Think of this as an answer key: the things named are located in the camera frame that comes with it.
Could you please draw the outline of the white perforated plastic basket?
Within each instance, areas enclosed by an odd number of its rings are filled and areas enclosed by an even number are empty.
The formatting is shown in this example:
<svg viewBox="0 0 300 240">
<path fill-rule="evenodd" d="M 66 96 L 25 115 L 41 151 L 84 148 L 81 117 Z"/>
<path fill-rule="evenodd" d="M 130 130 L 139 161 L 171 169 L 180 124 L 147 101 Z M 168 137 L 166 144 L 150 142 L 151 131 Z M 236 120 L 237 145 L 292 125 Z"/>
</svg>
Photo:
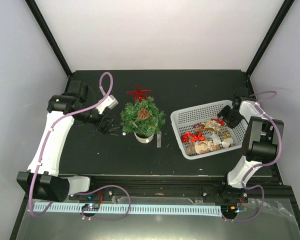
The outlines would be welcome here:
<svg viewBox="0 0 300 240">
<path fill-rule="evenodd" d="M 232 101 L 222 100 L 172 112 L 171 125 L 183 156 L 196 160 L 242 147 L 247 122 L 230 128 L 217 114 Z"/>
</svg>

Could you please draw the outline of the small green christmas tree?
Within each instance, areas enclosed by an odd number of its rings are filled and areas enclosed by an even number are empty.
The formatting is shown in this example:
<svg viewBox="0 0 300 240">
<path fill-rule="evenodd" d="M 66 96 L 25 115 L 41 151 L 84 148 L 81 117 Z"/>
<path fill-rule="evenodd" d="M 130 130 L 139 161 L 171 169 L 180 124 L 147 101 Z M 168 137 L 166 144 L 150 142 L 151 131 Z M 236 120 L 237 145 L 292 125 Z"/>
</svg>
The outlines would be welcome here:
<svg viewBox="0 0 300 240">
<path fill-rule="evenodd" d="M 126 103 L 120 117 L 123 132 L 133 134 L 143 144 L 150 143 L 166 123 L 166 114 L 151 96 Z"/>
</svg>

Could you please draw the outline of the brown pine cone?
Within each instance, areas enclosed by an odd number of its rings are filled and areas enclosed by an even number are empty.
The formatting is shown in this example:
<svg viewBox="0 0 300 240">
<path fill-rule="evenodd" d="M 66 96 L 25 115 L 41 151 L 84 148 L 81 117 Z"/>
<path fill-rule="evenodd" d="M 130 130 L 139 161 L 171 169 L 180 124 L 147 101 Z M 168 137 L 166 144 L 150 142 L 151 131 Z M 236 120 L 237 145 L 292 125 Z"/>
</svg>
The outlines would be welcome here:
<svg viewBox="0 0 300 240">
<path fill-rule="evenodd" d="M 137 116 L 140 120 L 146 120 L 150 116 L 150 113 L 146 108 L 141 108 L 138 111 Z"/>
</svg>

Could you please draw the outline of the red glitter star topper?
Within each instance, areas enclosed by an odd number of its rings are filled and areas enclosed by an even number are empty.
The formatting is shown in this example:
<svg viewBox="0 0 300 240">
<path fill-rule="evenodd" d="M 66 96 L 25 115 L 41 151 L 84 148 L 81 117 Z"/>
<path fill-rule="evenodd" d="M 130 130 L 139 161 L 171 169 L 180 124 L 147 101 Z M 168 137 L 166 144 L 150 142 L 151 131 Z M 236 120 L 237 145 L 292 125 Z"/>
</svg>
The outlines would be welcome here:
<svg viewBox="0 0 300 240">
<path fill-rule="evenodd" d="M 147 94 L 150 93 L 151 90 L 142 90 L 138 85 L 136 86 L 134 91 L 126 92 L 128 95 L 133 96 L 133 101 L 139 101 L 140 103 L 143 100 L 147 100 Z"/>
</svg>

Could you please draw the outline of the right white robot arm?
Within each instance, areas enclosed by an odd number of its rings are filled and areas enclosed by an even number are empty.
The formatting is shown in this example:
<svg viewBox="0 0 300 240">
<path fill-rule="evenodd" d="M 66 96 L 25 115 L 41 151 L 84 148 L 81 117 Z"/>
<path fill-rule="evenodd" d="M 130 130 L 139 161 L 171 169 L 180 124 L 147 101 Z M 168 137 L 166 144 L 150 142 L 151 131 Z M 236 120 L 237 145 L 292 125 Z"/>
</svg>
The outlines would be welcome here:
<svg viewBox="0 0 300 240">
<path fill-rule="evenodd" d="M 270 117 L 254 96 L 247 88 L 240 88 L 234 93 L 232 106 L 225 106 L 217 114 L 231 129 L 243 120 L 247 122 L 241 144 L 242 157 L 227 174 L 226 184 L 217 189 L 218 198 L 224 202 L 236 195 L 235 190 L 244 189 L 260 168 L 275 164 L 282 153 L 284 122 Z"/>
</svg>

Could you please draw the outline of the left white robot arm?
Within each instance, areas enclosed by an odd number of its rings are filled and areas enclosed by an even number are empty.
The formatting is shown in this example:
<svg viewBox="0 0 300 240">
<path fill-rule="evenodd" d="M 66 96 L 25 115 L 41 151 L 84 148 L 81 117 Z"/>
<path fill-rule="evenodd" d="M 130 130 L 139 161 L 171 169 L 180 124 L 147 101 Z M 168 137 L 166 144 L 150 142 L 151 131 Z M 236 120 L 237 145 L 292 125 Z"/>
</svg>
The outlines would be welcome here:
<svg viewBox="0 0 300 240">
<path fill-rule="evenodd" d="M 53 95 L 48 101 L 46 125 L 36 154 L 26 171 L 17 174 L 16 181 L 32 199 L 63 202 L 69 195 L 80 193 L 93 199 L 98 192 L 87 176 L 59 177 L 59 165 L 67 135 L 75 121 L 96 126 L 102 134 L 119 129 L 110 110 L 118 101 L 103 94 L 105 100 L 94 108 L 85 105 L 89 87 L 74 80 L 67 91 Z"/>
</svg>

